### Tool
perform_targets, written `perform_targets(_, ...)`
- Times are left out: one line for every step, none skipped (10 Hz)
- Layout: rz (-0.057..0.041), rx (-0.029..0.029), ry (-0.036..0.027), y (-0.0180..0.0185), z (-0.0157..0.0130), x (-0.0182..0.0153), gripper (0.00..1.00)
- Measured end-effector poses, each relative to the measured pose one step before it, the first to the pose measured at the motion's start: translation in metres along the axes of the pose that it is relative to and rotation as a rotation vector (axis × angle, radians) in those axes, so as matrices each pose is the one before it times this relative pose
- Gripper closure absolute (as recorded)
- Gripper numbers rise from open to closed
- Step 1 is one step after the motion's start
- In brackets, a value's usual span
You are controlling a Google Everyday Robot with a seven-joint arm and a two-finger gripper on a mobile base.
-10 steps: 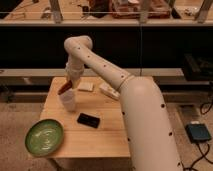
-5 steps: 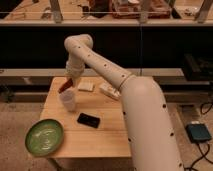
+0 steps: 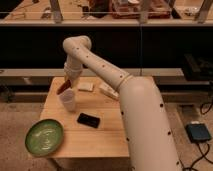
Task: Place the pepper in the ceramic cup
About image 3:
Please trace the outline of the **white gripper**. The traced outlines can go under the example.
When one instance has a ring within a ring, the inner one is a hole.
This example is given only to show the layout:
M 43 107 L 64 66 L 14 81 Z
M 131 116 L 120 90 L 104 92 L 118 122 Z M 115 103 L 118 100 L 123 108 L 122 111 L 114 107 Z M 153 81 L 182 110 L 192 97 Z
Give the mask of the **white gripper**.
M 83 66 L 81 63 L 71 63 L 66 62 L 64 64 L 65 72 L 65 83 L 68 87 L 73 88 L 79 82 L 79 77 L 83 71 Z

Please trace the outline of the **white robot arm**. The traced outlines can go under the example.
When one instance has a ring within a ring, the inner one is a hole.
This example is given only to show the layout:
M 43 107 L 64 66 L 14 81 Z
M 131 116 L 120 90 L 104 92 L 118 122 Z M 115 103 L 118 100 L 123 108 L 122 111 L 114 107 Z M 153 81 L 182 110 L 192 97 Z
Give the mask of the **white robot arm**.
M 161 93 L 148 77 L 133 76 L 91 52 L 87 36 L 63 41 L 65 72 L 72 81 L 87 66 L 119 93 L 133 171 L 182 171 Z

